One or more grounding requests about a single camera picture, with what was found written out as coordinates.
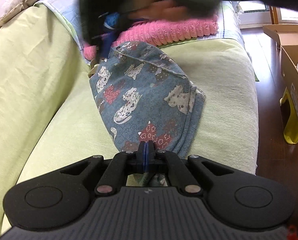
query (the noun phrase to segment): cardboard box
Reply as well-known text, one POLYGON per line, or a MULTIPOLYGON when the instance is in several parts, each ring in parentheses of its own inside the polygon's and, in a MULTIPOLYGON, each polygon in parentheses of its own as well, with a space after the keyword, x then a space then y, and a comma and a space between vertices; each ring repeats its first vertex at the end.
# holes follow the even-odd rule
POLYGON ((264 25, 263 31, 281 45, 281 75, 298 116, 298 25, 264 25))

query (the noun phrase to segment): box flap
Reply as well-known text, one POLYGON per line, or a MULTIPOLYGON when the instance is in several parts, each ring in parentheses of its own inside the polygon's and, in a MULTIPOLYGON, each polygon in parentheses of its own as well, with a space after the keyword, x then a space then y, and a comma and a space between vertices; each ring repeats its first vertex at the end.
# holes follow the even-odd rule
POLYGON ((298 45, 297 24, 263 25, 262 29, 265 34, 282 46, 298 45))

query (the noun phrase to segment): white label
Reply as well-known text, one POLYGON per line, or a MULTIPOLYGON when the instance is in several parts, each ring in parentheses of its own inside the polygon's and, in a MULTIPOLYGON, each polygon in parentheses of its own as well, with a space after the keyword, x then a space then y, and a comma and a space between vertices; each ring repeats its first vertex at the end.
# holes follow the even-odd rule
POLYGON ((291 83, 290 96, 291 96, 291 99, 293 100, 293 104, 296 109, 296 113, 298 117, 298 95, 293 83, 291 83))

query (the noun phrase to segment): person's hand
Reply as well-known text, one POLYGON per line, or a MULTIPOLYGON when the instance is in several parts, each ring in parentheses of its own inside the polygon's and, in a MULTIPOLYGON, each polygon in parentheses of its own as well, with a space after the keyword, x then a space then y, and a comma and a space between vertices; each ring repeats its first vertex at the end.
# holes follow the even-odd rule
POLYGON ((134 0, 139 8, 130 15, 131 18, 165 19, 168 21, 179 21, 187 19, 187 10, 185 7, 177 7, 172 0, 155 2, 156 0, 134 0))

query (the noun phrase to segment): ridged gray surface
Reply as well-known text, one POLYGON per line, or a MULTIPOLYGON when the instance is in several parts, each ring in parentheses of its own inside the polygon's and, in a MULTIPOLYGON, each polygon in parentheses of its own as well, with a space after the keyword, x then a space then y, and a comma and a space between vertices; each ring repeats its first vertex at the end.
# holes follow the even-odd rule
POLYGON ((286 240, 287 229, 245 232, 217 221, 202 201, 173 187, 123 187, 99 198, 85 217, 50 232, 12 228, 2 240, 286 240))

